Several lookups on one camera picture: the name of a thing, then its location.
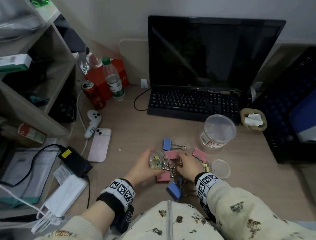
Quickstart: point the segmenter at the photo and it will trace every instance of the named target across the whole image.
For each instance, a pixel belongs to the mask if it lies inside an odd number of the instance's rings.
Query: black monitor screen
[[[149,16],[150,84],[248,88],[284,24],[282,20]]]

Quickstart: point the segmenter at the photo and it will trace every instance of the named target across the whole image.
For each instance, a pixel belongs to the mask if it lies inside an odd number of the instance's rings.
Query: jacket
[[[106,240],[315,240],[316,232],[281,219],[261,199],[220,181],[208,192],[207,203],[216,217],[212,226],[190,204],[164,201],[140,214],[121,236]],[[37,240],[101,240],[88,220],[75,216],[60,230]]]

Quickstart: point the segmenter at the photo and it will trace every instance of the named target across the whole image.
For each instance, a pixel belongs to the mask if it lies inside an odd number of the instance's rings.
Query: black power adapter
[[[92,165],[90,164],[90,162],[84,159],[72,147],[62,149],[58,157],[79,178],[87,175],[87,173],[92,169]]]

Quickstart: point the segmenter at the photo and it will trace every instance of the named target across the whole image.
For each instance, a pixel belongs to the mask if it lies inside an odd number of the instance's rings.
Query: pink smartphone
[[[109,128],[97,128],[95,130],[88,161],[103,162],[105,160],[111,132]]]

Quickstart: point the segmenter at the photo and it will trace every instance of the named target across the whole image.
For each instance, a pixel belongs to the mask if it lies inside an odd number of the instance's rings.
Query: green bottle cap
[[[111,60],[108,57],[103,57],[102,58],[102,63],[104,65],[110,65],[111,64]]]

